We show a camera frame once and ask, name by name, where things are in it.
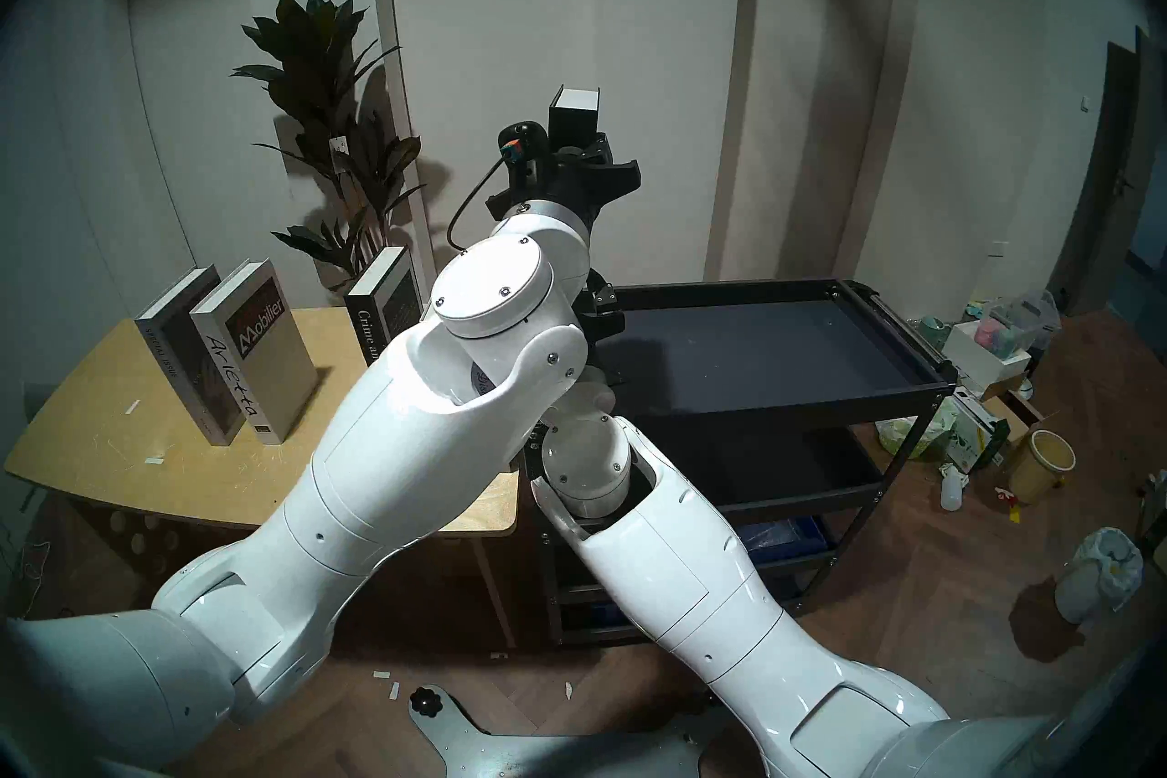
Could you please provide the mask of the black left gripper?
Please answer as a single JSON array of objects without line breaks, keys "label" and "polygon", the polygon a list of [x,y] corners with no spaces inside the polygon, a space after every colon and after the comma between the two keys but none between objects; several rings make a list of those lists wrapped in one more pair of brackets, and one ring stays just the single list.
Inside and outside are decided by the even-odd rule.
[{"label": "black left gripper", "polygon": [[640,189],[642,174],[636,160],[615,163],[606,133],[598,133],[581,149],[562,145],[551,148],[541,124],[511,124],[498,134],[508,188],[485,201],[495,222],[513,215],[518,206],[533,209],[536,201],[566,206],[593,226],[602,206]]}]

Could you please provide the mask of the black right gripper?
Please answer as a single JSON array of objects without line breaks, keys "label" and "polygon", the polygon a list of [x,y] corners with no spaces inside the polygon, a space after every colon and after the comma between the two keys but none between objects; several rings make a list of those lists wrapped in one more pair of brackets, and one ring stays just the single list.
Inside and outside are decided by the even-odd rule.
[{"label": "black right gripper", "polygon": [[616,288],[600,273],[588,274],[588,314],[584,314],[584,334],[588,343],[587,365],[596,367],[607,385],[620,386],[626,381],[626,311]]}]

